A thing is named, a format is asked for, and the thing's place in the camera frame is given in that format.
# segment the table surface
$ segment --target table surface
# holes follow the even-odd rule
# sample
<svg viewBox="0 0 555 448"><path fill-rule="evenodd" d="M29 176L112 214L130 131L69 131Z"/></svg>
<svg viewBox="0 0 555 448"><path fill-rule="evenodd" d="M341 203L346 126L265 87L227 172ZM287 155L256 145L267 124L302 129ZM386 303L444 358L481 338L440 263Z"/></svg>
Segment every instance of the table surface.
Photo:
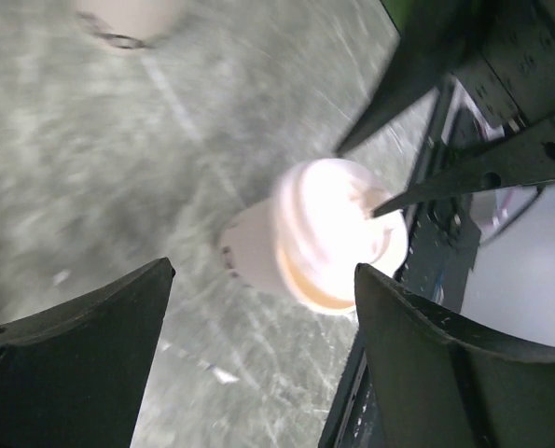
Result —
<svg viewBox="0 0 555 448"><path fill-rule="evenodd" d="M316 446L357 321L244 289L216 239L277 175L330 156L394 41L372 0L201 0L158 49L124 58L66 2L0 1L0 323L168 256L133 446ZM429 107L354 155L393 192Z"/></svg>

